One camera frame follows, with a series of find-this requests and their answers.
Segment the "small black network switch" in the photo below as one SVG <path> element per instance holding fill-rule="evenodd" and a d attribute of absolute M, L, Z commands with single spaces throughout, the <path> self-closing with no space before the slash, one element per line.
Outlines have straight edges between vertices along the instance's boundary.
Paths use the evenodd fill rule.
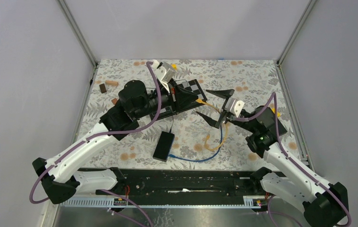
<path fill-rule="evenodd" d="M 174 138 L 175 135 L 173 133 L 163 131 L 158 139 L 155 151 L 152 156 L 153 159 L 166 162 L 169 157 Z"/>

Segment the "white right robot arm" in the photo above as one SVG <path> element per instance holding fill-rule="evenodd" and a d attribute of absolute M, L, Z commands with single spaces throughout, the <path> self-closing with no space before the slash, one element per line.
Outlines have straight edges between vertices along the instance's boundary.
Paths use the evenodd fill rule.
<path fill-rule="evenodd" d="M 270 103 L 277 104 L 275 92 L 264 106 L 257 107 L 251 113 L 243 109 L 245 103 L 242 100 L 232 97 L 233 89 L 208 92 L 225 100 L 220 117 L 215 121 L 205 114 L 201 113 L 200 116 L 215 128 L 222 123 L 231 122 L 251 132 L 246 137 L 249 149 L 287 177 L 281 180 L 270 169 L 262 167 L 250 181 L 250 189 L 254 194 L 268 192 L 278 196 L 302 212 L 312 227 L 341 227 L 344 218 L 347 218 L 344 226 L 351 226 L 346 187 L 340 182 L 329 182 L 285 150 L 280 139 L 282 125 L 277 109 L 271 110 L 269 107 Z"/>

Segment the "black power adapter with cable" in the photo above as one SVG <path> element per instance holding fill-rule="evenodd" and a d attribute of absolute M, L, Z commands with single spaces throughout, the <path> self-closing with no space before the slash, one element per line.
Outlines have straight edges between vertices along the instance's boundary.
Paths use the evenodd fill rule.
<path fill-rule="evenodd" d="M 168 85 L 169 86 L 173 85 L 174 89 L 175 89 L 176 86 L 179 86 L 179 87 L 182 87 L 182 88 L 190 87 L 190 84 L 185 79 L 179 79 L 179 80 L 172 79 L 169 82 Z M 171 131 L 172 131 L 172 127 L 173 127 L 174 122 L 175 122 L 175 115 L 176 114 L 178 114 L 178 111 L 176 110 L 175 105 L 171 104 L 169 106 L 166 106 L 165 108 L 162 108 L 161 113 L 159 115 L 158 120 L 161 120 L 161 119 L 164 119 L 164 118 L 167 118 L 167 117 L 171 117 L 172 124 L 171 124 L 170 130 L 169 130 L 169 133 L 171 133 Z"/>

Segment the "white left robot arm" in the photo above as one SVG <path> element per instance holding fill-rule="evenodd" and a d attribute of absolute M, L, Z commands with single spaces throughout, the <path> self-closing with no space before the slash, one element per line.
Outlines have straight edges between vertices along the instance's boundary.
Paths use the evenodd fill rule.
<path fill-rule="evenodd" d="M 131 133 L 143 130 L 138 121 L 149 116 L 151 123 L 199 106 L 205 94 L 196 80 L 176 82 L 176 70 L 166 62 L 146 63 L 155 83 L 148 90 L 140 80 L 128 81 L 118 92 L 116 104 L 81 139 L 58 155 L 37 158 L 33 168 L 47 199 L 60 204 L 79 193 L 110 190 L 120 194 L 125 189 L 124 177 L 113 167 L 83 171 L 82 166 L 107 146 L 119 142 Z"/>

